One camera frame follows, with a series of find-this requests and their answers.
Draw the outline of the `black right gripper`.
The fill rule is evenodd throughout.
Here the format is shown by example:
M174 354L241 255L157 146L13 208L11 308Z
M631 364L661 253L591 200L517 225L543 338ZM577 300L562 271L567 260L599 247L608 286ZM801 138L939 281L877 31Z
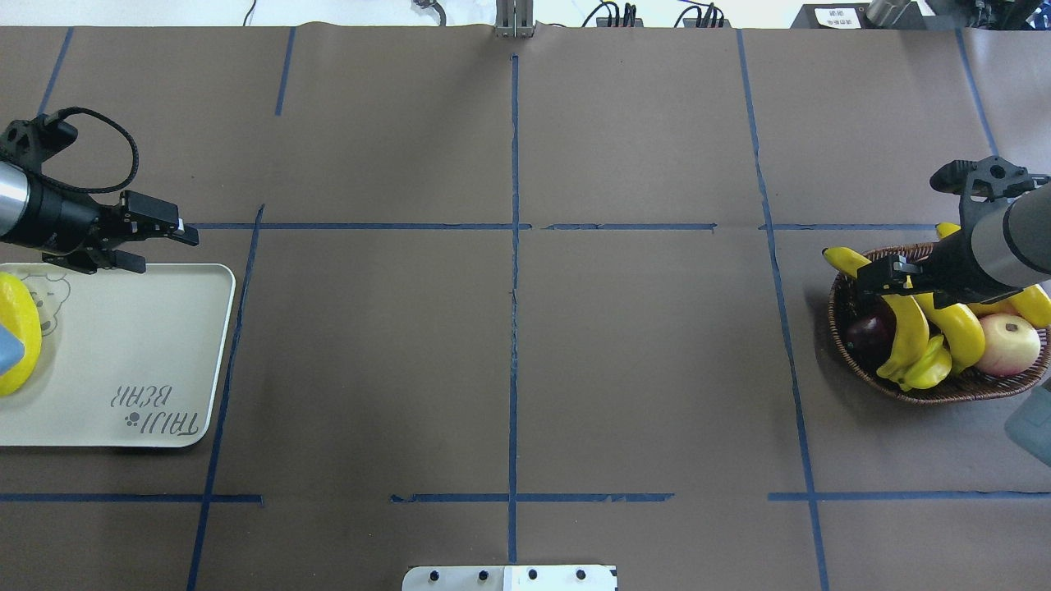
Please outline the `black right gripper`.
M960 231L935 244L931 254L909 262L885 254L860 266L857 295L936 293L936 306L992 303L1050 277L1050 185L1047 174L1029 172L1005 158L951 161L929 179L937 192L957 195ZM969 291L954 291L939 272L949 259L967 259Z

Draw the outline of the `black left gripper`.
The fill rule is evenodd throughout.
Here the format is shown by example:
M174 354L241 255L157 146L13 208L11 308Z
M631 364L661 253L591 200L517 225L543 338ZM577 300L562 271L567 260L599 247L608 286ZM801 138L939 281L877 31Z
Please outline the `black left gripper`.
M146 273L146 258L117 250L122 241L166 238L200 245L198 228L164 199L124 190L119 205L103 206L91 198L94 188L44 175L43 163L76 138L64 115L11 121L2 133L2 242L40 251L43 262L85 274L99 269Z

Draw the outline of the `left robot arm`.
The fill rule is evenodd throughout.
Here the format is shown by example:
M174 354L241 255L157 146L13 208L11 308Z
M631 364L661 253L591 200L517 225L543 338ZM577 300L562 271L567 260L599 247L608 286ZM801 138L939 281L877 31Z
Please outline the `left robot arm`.
M45 175L43 164L76 142L68 117L86 115L109 125L129 145L131 168L112 186L79 187ZM94 274L99 270L145 273L142 254L121 250L125 243L169 239L198 246L198 228L186 223L176 204L128 190L139 168L135 139L110 117L88 108L39 113L14 120L2 131L1 239L41 253L45 264Z

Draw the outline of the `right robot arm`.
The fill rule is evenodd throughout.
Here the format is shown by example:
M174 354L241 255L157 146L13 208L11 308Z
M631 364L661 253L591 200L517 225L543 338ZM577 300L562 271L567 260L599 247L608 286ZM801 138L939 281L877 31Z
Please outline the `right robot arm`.
M913 263L886 254L861 267L860 298L932 293L936 308L991 304L1049 279L1049 176L990 156L942 165L929 183L960 198L960 231Z

